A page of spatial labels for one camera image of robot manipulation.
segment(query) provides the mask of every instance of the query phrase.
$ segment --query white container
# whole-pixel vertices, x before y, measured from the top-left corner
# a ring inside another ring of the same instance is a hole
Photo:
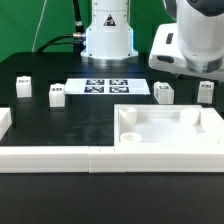
[[[31,77],[29,76],[17,77],[16,92],[18,98],[31,97],[32,96]]]
[[[64,107],[65,106],[65,85],[55,84],[51,85],[49,91],[50,107]]]
[[[125,172],[224,172],[224,121],[213,108],[126,105],[136,108],[138,120],[123,125],[123,106],[115,105],[114,144],[115,153],[125,154]],[[183,125],[183,115],[192,122]],[[130,132],[142,141],[123,142],[121,136]]]

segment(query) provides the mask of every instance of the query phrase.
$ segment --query white cube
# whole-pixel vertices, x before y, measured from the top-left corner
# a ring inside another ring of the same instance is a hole
[[[0,140],[12,124],[10,108],[0,108]]]
[[[197,102],[211,104],[213,99],[213,92],[214,82],[200,82]]]
[[[167,82],[156,82],[154,84],[154,97],[159,104],[173,104],[174,90]]]
[[[51,85],[49,91],[50,107],[64,107],[65,106],[65,85],[55,84]]]
[[[29,76],[17,77],[16,92],[18,98],[31,97],[32,96],[31,77]]]

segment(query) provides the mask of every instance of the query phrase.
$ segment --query white block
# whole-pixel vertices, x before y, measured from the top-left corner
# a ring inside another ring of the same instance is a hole
[[[0,108],[0,140],[12,124],[10,108]]]
[[[0,173],[89,172],[89,147],[1,147]]]
[[[174,90],[166,82],[156,82],[154,84],[154,97],[159,104],[173,104]]]
[[[16,92],[18,98],[31,97],[32,96],[31,77],[29,76],[17,77]]]
[[[180,123],[184,125],[197,125],[200,111],[194,107],[185,107],[180,112]]]
[[[50,107],[64,107],[65,106],[65,85],[55,84],[51,85],[49,91]]]
[[[199,90],[198,90],[198,103],[212,103],[214,92],[214,82],[200,82]]]

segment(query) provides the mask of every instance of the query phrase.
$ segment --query small white block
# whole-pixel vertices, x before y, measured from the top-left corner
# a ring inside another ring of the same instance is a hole
[[[180,112],[180,123],[184,125],[197,125],[200,111],[197,108],[185,107]]]
[[[133,125],[137,121],[137,109],[130,106],[121,106],[119,108],[119,123],[124,125]]]
[[[154,84],[154,97],[159,104],[173,104],[174,90],[166,82],[156,82]]]
[[[198,90],[198,103],[212,103],[214,92],[214,82],[200,82],[199,90]]]
[[[65,85],[55,84],[51,85],[49,91],[50,107],[64,107],[65,106]]]
[[[12,124],[10,108],[0,108],[0,140]]]
[[[18,98],[31,97],[32,96],[31,77],[29,76],[17,77],[16,92]]]

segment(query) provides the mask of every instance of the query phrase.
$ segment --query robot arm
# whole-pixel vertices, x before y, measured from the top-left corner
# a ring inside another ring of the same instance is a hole
[[[177,23],[159,27],[150,66],[223,81],[220,68],[224,56],[224,1],[163,0],[163,3]]]

